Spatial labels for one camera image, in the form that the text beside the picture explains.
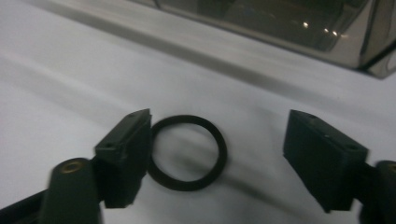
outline white table surface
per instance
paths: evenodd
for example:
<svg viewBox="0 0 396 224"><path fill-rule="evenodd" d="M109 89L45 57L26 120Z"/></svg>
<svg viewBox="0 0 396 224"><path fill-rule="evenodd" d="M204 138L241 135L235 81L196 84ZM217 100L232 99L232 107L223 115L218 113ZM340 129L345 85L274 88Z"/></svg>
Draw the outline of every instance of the white table surface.
<svg viewBox="0 0 396 224"><path fill-rule="evenodd" d="M153 9L146 14L205 27ZM224 42L244 39L216 32ZM370 148L370 164L396 160L396 76L378 80L256 44L267 53L251 65L258 79L247 80L2 1L0 207L44 189L61 161L91 158L123 116L150 108L153 122L179 114L211 120L226 138L228 165L196 192L165 189L146 176L134 205L102 210L105 223L358 223L358 202L352 212L325 214L283 158L288 114L297 109L325 119ZM227 53L224 60L247 64L237 50ZM216 157L213 140L200 129L180 127L159 140L157 159L183 178L201 175Z"/></svg>

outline black ring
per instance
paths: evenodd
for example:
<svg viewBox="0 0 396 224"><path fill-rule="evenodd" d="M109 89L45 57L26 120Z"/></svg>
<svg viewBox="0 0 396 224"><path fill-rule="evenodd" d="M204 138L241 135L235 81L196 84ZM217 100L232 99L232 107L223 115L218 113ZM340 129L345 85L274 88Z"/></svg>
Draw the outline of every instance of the black ring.
<svg viewBox="0 0 396 224"><path fill-rule="evenodd" d="M155 164L154 159L152 159L151 156L150 165L148 166L148 173L155 181L168 189L179 191L193 191L203 189L206 186L210 185L213 181L215 181L223 171L227 161L227 146L225 144L223 136L215 125L213 125L210 121L206 119L202 119L192 115L173 116L167 119L163 119L158 123L154 124L154 126L152 126L151 128L152 141L154 142L155 137L163 128L180 123L196 124L212 133L219 148L219 157L216 161L215 166L209 173L207 173L204 177L200 179L193 181L182 181L174 179L161 171Z"/></svg>

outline black rubber ring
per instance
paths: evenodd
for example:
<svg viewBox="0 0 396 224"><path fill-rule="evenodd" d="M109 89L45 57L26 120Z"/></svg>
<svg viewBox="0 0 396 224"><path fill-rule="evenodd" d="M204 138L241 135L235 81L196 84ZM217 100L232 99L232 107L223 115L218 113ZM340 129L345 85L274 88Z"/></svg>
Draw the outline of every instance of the black rubber ring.
<svg viewBox="0 0 396 224"><path fill-rule="evenodd" d="M167 119L163 119L158 123L154 124L154 126L152 126L151 128L152 141L154 142L155 137L163 128L181 123L190 123L190 124L199 125L207 129L213 135L219 148L219 157L216 161L215 166L212 168L212 170L209 173L207 173L204 177L200 179L193 181L182 181L182 180L174 179L169 175L165 174L163 171L161 171L158 168L158 166L155 164L154 159L152 159L151 156L150 164L148 166L148 173L155 181L157 181L159 184L161 184L162 186L168 189L173 189L178 191L194 191L198 189L203 189L208 185L210 185L213 181L215 181L223 171L227 161L227 146L225 144L223 136L221 135L220 131L218 130L218 128L216 128L215 125L213 125L210 121L206 119L202 119L192 115L173 116Z"/></svg>

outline ring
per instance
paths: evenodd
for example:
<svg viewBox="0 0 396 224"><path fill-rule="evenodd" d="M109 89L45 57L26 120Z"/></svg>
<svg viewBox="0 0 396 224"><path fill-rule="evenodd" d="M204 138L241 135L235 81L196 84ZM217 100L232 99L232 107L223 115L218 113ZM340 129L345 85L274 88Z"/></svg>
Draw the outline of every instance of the ring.
<svg viewBox="0 0 396 224"><path fill-rule="evenodd" d="M167 119L163 119L158 123L154 124L154 126L152 126L151 128L152 142L154 142L155 137L163 128L181 123L190 123L201 126L207 129L215 138L216 143L218 144L219 156L212 170L204 177L197 180L177 180L161 171L155 164L154 159L151 156L150 164L148 166L148 173L155 181L157 181L157 183L163 185L168 189L178 191L194 191L198 189L203 189L210 185L213 181L215 181L223 171L227 161L227 146L225 144L223 136L221 135L221 132L218 128L216 128L215 125L213 125L210 121L206 119L202 119L192 115L173 116Z"/></svg>

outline white surface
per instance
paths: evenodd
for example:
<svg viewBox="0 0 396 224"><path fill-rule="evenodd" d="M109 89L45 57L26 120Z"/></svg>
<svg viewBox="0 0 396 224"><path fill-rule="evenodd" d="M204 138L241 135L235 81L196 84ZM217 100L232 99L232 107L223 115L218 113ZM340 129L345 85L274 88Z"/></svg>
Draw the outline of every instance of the white surface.
<svg viewBox="0 0 396 224"><path fill-rule="evenodd" d="M2 1L0 207L45 188L59 162L90 158L94 145L124 115L151 108L153 122L178 114L214 122L226 137L228 166L209 188L190 193L164 189L147 176L133 206L103 210L106 223L358 223L357 202L354 212L324 214L282 157L289 110L313 113L367 146L371 164L395 160L396 76L365 77L150 13L147 17L155 18L150 24L177 21L188 30L187 42L215 35L213 43L239 43L224 52L224 60L239 61L236 66L257 76L214 71L22 2ZM168 25L169 34L178 29ZM207 33L196 39L189 35L194 29ZM248 54L252 46L260 58ZM184 147L210 147L194 144ZM207 166L203 158L181 159Z"/></svg>

